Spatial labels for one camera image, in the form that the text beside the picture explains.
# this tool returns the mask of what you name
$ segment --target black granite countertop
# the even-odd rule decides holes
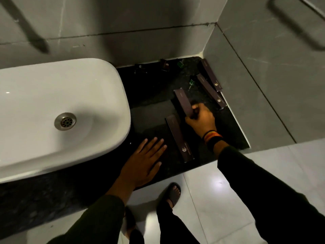
[[[177,66],[180,60],[170,60],[169,72],[160,70],[159,63],[146,64],[147,74],[135,74],[134,67],[118,69],[131,109],[132,124],[126,140],[114,151],[82,164],[0,184],[0,239],[87,208],[111,187],[144,138],[164,138],[168,145],[160,159],[160,171],[150,184],[214,161],[214,155],[177,114],[171,101],[174,89],[182,87],[190,101],[205,103],[228,143],[238,149],[248,148],[229,108],[218,110],[200,86],[189,89],[190,75],[199,73],[196,66],[199,59],[183,59],[183,69]],[[170,114],[180,119],[195,157],[188,163],[183,162],[165,123],[165,117]]]

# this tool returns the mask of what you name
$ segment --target black sleeve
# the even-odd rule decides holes
[[[222,150],[218,168],[248,207],[257,230],[268,243],[311,238],[324,241],[325,217],[307,198],[229,146]]]
[[[47,244],[117,243],[124,217],[123,201],[104,195],[90,206],[66,234]]]

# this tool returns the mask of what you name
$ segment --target person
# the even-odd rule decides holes
[[[217,133],[209,109],[202,103],[193,106],[197,108],[198,118],[186,118],[186,123],[216,155],[219,170],[252,213],[260,236],[268,243],[323,242],[325,217],[303,194],[228,145]],[[90,206],[66,234],[48,244],[117,243],[123,219],[127,220],[126,236],[130,244],[143,244],[143,236],[125,206],[133,190],[151,181],[159,170],[161,162],[157,160],[167,146],[163,146],[163,140],[156,141],[154,138],[147,144],[145,139],[108,192]],[[181,219],[173,214],[172,208],[180,196],[180,186],[171,184],[157,207],[160,243],[198,243]]]

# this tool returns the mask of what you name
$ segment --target wash basin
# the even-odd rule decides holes
[[[117,70],[94,58],[1,69],[0,111],[0,183],[101,156],[131,125]]]

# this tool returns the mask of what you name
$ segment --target floor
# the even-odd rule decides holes
[[[325,214],[325,139],[246,155],[298,192]],[[145,243],[159,243],[156,199],[170,182],[181,185],[174,208],[200,243],[266,243],[254,219],[217,168],[217,161],[134,192],[128,205],[134,212]],[[81,216],[77,212],[0,241],[0,244],[45,244],[65,233]],[[120,234],[119,244],[128,240]]]

